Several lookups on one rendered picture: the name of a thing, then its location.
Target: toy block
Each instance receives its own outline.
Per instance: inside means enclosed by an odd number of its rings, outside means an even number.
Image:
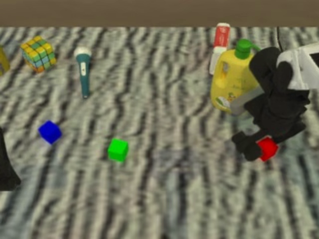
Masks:
[[[0,76],[10,70],[10,63],[7,59],[3,47],[0,45]]]
[[[41,137],[50,144],[55,143],[62,136],[59,126],[52,121],[44,123],[38,131]]]
[[[112,139],[108,148],[108,156],[111,160],[124,162],[129,152],[129,144],[126,141]]]
[[[40,73],[56,64],[56,58],[50,43],[36,36],[20,46],[22,56],[35,72]]]

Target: stuffed animal's ear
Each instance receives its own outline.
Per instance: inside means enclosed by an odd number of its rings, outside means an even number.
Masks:
[[[281,93],[286,92],[289,83],[294,76],[294,71],[290,63],[281,62],[274,73],[273,83],[277,90]]]

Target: yellow bottle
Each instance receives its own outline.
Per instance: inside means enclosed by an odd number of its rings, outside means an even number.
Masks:
[[[220,55],[210,90],[212,104],[217,109],[231,114],[230,103],[258,86],[257,80],[249,70],[249,63],[253,57],[252,48],[259,50],[249,40],[241,39],[236,49]]]

